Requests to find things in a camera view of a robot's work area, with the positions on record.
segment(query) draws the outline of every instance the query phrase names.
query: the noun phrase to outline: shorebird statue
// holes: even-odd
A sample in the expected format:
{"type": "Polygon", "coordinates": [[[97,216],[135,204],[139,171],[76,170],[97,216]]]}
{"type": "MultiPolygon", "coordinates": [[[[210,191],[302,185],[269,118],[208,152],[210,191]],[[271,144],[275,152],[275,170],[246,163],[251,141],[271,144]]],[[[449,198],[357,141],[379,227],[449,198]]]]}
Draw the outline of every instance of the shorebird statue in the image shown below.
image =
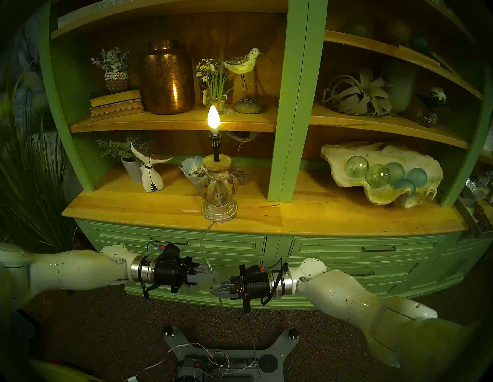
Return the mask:
{"type": "Polygon", "coordinates": [[[137,150],[134,145],[130,144],[130,148],[134,155],[143,161],[141,166],[142,185],[146,192],[161,191],[164,188],[163,179],[159,173],[153,168],[157,163],[166,163],[171,158],[164,159],[161,155],[152,155],[146,152],[137,150]]]}
{"type": "Polygon", "coordinates": [[[248,90],[247,82],[245,81],[245,74],[250,73],[253,68],[255,68],[255,62],[257,61],[257,57],[260,54],[260,50],[258,48],[253,48],[250,50],[250,53],[232,58],[231,60],[224,62],[224,67],[228,69],[230,72],[239,74],[242,77],[242,86],[243,86],[243,96],[246,97],[247,94],[245,89],[248,90]]]}

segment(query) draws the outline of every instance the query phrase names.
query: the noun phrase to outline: wooden shelf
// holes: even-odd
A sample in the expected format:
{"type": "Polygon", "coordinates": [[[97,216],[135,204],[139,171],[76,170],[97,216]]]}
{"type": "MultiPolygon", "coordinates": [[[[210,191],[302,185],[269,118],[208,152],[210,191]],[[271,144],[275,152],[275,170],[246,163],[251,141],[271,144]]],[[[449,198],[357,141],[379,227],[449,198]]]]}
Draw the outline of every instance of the wooden shelf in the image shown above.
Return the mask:
{"type": "Polygon", "coordinates": [[[467,90],[469,93],[479,98],[483,99],[483,95],[481,92],[474,89],[471,85],[465,82],[462,78],[454,75],[450,71],[440,67],[440,64],[412,49],[406,48],[405,46],[400,45],[399,47],[388,45],[383,42],[379,42],[376,40],[371,40],[369,38],[363,38],[359,36],[349,35],[346,33],[335,32],[335,31],[325,31],[325,41],[335,42],[338,44],[355,46],[361,49],[367,49],[374,52],[382,53],[387,56],[399,58],[401,60],[408,61],[410,63],[419,65],[420,67],[431,70],[434,73],[454,82],[460,87],[467,90]]]}
{"type": "Polygon", "coordinates": [[[472,37],[471,33],[467,30],[465,27],[464,23],[457,17],[455,13],[453,13],[450,9],[447,9],[439,4],[437,4],[433,0],[424,0],[426,3],[431,5],[433,8],[435,8],[438,12],[440,12],[442,15],[444,15],[446,18],[448,18],[457,28],[459,28],[466,36],[469,38],[474,44],[476,44],[476,41],[472,37]]]}
{"type": "Polygon", "coordinates": [[[451,146],[468,148],[469,144],[446,127],[436,124],[431,128],[418,125],[403,117],[366,117],[346,115],[315,105],[310,118],[311,125],[340,126],[350,129],[363,129],[417,137],[451,146]]]}
{"type": "Polygon", "coordinates": [[[487,152],[485,149],[481,150],[481,154],[479,154],[478,160],[483,163],[488,163],[489,165],[493,165],[493,154],[487,152]]]}
{"type": "Polygon", "coordinates": [[[67,32],[79,29],[87,31],[113,22],[141,16],[178,15],[202,12],[267,12],[284,13],[287,0],[138,0],[90,13],[53,31],[53,40],[67,32]]]}
{"type": "MultiPolygon", "coordinates": [[[[221,130],[225,131],[256,131],[274,133],[277,124],[277,108],[270,106],[262,114],[241,114],[232,109],[222,114],[221,130]]],[[[109,130],[208,130],[207,114],[209,109],[195,106],[191,111],[182,114],[156,115],[147,112],[124,115],[91,122],[84,119],[70,125],[72,133],[109,131],[109,130]]]]}
{"type": "MultiPolygon", "coordinates": [[[[94,192],[82,192],[64,216],[119,224],[205,230],[203,199],[177,165],[157,165],[165,188],[147,194],[123,166],[101,180],[94,192]]],[[[436,202],[415,208],[377,206],[362,187],[341,188],[328,171],[300,170],[292,203],[269,202],[269,168],[246,168],[250,181],[235,195],[235,219],[214,224],[212,231],[324,236],[406,236],[468,229],[455,208],[436,202]]]]}

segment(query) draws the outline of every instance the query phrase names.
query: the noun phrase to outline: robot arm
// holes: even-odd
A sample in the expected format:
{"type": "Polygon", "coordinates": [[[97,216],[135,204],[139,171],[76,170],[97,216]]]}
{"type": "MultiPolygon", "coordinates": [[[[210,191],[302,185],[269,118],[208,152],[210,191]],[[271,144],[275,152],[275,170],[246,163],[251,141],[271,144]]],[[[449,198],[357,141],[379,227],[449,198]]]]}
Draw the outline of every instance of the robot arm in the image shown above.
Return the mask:
{"type": "Polygon", "coordinates": [[[106,285],[140,282],[144,296],[160,285],[177,293],[182,284],[196,285],[212,280],[216,273],[200,267],[192,258],[180,257],[180,249],[168,244],[159,256],[130,252],[121,245],[102,249],[34,254],[0,243],[0,265],[10,278],[12,307],[19,308],[45,290],[89,290],[106,285]],[[152,284],[146,289],[145,284],[152,284]]]}
{"type": "Polygon", "coordinates": [[[443,360],[457,351],[453,342],[444,339],[464,333],[460,325],[437,319],[436,311],[423,304],[397,296],[383,299],[368,292],[354,277],[313,258],[305,259],[299,267],[284,263],[279,270],[240,266],[239,276],[211,289],[216,296],[242,299],[246,312],[252,299],[260,298],[266,304],[296,292],[325,314],[359,328],[378,360],[394,367],[404,365],[408,375],[416,376],[417,370],[424,375],[439,370],[446,364],[443,360]],[[431,326],[436,329],[434,337],[429,335],[431,326]]]}

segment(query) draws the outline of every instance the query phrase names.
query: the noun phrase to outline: glass float ball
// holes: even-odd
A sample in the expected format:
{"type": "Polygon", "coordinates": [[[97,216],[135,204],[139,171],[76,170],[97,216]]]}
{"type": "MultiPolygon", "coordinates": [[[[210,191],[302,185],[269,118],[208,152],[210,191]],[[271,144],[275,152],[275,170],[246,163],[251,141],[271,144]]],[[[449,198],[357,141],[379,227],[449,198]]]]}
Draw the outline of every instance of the glass float ball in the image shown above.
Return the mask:
{"type": "Polygon", "coordinates": [[[383,187],[390,180],[390,171],[384,165],[375,164],[368,168],[366,181],[372,187],[383,187]]]}
{"type": "Polygon", "coordinates": [[[368,171],[368,161],[358,155],[351,157],[346,162],[344,172],[350,178],[361,178],[368,171]]]}
{"type": "Polygon", "coordinates": [[[399,179],[402,179],[406,174],[406,172],[404,171],[404,167],[402,167],[402,164],[400,163],[389,162],[385,166],[390,171],[390,180],[388,181],[389,184],[394,184],[399,179]]]}
{"type": "Polygon", "coordinates": [[[397,182],[394,183],[394,189],[399,189],[399,188],[410,188],[411,189],[411,196],[414,196],[416,193],[416,186],[414,185],[412,180],[402,178],[399,179],[397,182]]]}
{"type": "Polygon", "coordinates": [[[428,176],[426,175],[426,171],[420,169],[419,167],[415,167],[410,169],[407,173],[407,177],[409,180],[412,180],[416,185],[416,188],[423,187],[426,181],[428,180],[428,176]]]}

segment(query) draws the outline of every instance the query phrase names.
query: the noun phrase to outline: seashell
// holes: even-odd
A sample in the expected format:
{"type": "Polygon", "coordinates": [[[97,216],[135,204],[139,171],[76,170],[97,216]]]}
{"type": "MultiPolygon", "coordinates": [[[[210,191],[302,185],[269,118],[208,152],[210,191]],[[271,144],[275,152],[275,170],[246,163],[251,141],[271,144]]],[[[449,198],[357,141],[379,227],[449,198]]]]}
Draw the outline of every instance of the seashell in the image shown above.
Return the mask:
{"type": "Polygon", "coordinates": [[[378,205],[394,202],[399,206],[410,208],[423,201],[431,201],[435,198],[438,185],[443,179],[442,168],[436,160],[397,144],[362,141],[327,144],[322,147],[320,154],[330,163],[330,172],[339,187],[362,186],[368,200],[378,205]],[[400,163],[406,175],[414,168],[423,169],[427,175],[426,183],[422,187],[416,187],[414,195],[410,188],[394,189],[391,184],[379,188],[372,187],[366,181],[365,176],[354,178],[346,174],[346,162],[354,156],[365,158],[370,166],[378,163],[383,165],[389,162],[400,163]]]}

